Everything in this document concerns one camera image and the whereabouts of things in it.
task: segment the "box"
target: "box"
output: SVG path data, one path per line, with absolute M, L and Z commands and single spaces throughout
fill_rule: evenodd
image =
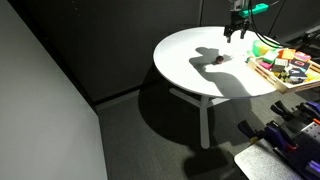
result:
M 300 67 L 304 72 L 306 72 L 310 67 L 310 63 L 303 62 L 303 61 L 296 60 L 296 59 L 291 60 L 290 64 L 292 64 L 293 66 L 296 66 L 296 67 Z
M 273 64 L 274 60 L 277 58 L 278 53 L 272 50 L 269 50 L 264 56 L 263 61 L 269 64 Z
M 288 60 L 276 58 L 273 66 L 272 66 L 271 71 L 272 72 L 281 72 L 282 70 L 284 70 L 285 67 L 288 66 L 288 64 L 289 64 Z
M 294 58 L 294 54 L 295 54 L 296 50 L 295 49 L 282 49 L 281 51 L 279 51 L 279 58 L 282 59 L 288 59 L 291 60 Z
M 294 53 L 294 58 L 300 61 L 308 62 L 311 59 L 311 56 L 303 52 L 297 51 Z
M 292 68 L 289 70 L 289 80 L 293 84 L 303 83 L 307 79 L 307 75 L 301 68 Z
M 289 92 L 298 92 L 298 91 L 307 90 L 307 89 L 320 86 L 320 80 L 312 80 L 312 81 L 303 82 L 300 84 L 290 84 L 290 83 L 282 82 L 279 78 L 273 75 L 272 72 L 261 67 L 259 65 L 259 62 L 261 61 L 262 61 L 262 58 L 250 58 L 247 65 L 249 68 L 257 72 L 265 81 L 268 81 L 269 83 L 271 83 L 271 85 L 274 86 L 276 90 L 278 90 L 283 94 L 289 93 Z M 314 73 L 320 74 L 320 65 L 313 61 L 309 61 L 309 63 L 310 63 L 310 67 L 308 71 L 312 71 Z

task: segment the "floor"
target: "floor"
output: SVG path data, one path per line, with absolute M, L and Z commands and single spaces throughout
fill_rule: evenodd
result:
M 233 161 L 249 145 L 237 124 L 246 119 L 261 130 L 271 120 L 282 122 L 269 109 L 276 101 L 291 108 L 320 96 L 317 89 L 274 92 L 214 106 L 208 110 L 211 147 L 204 150 L 198 108 L 170 87 L 161 80 L 97 107 L 109 180 L 246 179 Z

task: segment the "cable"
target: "cable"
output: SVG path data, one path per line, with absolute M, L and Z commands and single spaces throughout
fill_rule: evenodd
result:
M 284 4 L 286 3 L 286 1 L 287 1 L 287 0 L 284 0 L 284 1 L 283 1 L 282 5 L 281 5 L 281 7 L 280 7 L 280 9 L 279 9 L 279 11 L 278 11 L 278 14 L 277 14 L 276 18 L 274 19 L 274 21 L 273 21 L 273 23 L 272 23 L 272 26 L 271 26 L 271 28 L 270 28 L 270 30 L 269 30 L 269 32 L 268 32 L 268 36 L 270 35 L 270 33 L 271 33 L 272 29 L 273 29 L 273 26 L 276 24 L 276 22 L 277 22 L 277 20 L 278 20 L 278 17 L 279 17 L 279 15 L 280 15 L 280 12 L 282 11 L 282 8 L 283 8 Z
M 269 39 L 267 39 L 266 37 L 264 37 L 257 29 L 257 27 L 255 26 L 255 22 L 254 22 L 254 19 L 253 19 L 253 13 L 252 13 L 252 3 L 251 3 L 251 0 L 249 1 L 249 4 L 248 4 L 248 9 L 249 9 L 249 15 L 250 15 L 250 20 L 251 20 L 251 26 L 253 28 L 253 31 L 254 33 L 257 35 L 257 37 L 265 44 L 267 44 L 268 46 L 270 47 L 273 47 L 273 48 L 279 48 L 278 46 L 280 46 L 280 44 L 278 44 L 277 42 L 272 42 L 270 41 Z
M 270 40 L 268 38 L 266 38 L 264 35 L 262 35 L 258 28 L 256 27 L 255 25 L 255 22 L 254 22 L 254 18 L 253 18 L 253 13 L 252 13 L 252 1 L 249 0 L 249 4 L 248 4 L 248 10 L 249 10 L 249 17 L 250 17 L 250 20 L 251 20 L 251 26 L 254 30 L 254 33 L 258 36 L 258 38 L 265 44 L 267 44 L 268 46 L 270 47 L 273 47 L 273 48 L 281 48 L 280 46 L 282 46 L 282 48 L 284 47 L 292 47 L 292 46 L 288 46 L 288 45 L 283 45 L 283 44 L 280 44 L 276 41 L 273 41 L 273 40 Z
M 276 2 L 274 2 L 274 3 L 272 3 L 272 4 L 269 4 L 269 7 L 277 4 L 278 2 L 280 2 L 280 0 L 279 0 L 279 1 L 276 1 Z
M 198 27 L 202 26 L 203 7 L 204 7 L 204 0 L 201 0 L 200 1 L 200 13 L 199 13 L 199 19 L 198 19 Z

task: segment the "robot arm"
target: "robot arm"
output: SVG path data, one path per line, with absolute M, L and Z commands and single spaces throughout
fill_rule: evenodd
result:
M 246 31 L 249 29 L 250 21 L 247 17 L 239 15 L 240 11 L 247 10 L 249 0 L 229 0 L 231 11 L 231 23 L 224 28 L 223 35 L 227 37 L 227 42 L 231 42 L 231 35 L 234 31 L 241 30 L 240 38 L 243 39 Z

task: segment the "white table leg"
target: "white table leg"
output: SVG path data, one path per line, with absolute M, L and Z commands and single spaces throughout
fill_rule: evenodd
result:
M 170 89 L 170 92 L 179 98 L 197 106 L 200 108 L 200 137 L 201 137 L 201 147 L 208 149 L 210 147 L 210 136 L 209 136 L 209 122 L 208 122 L 208 108 L 228 101 L 229 99 L 215 98 L 209 101 L 209 97 L 201 96 L 201 101 L 194 99 L 182 93 L 174 88 Z
M 201 136 L 201 146 L 204 149 L 208 149 L 210 147 L 208 111 L 207 111 L 208 102 L 209 102 L 209 97 L 207 97 L 207 96 L 201 97 L 201 102 L 200 102 L 200 136 Z

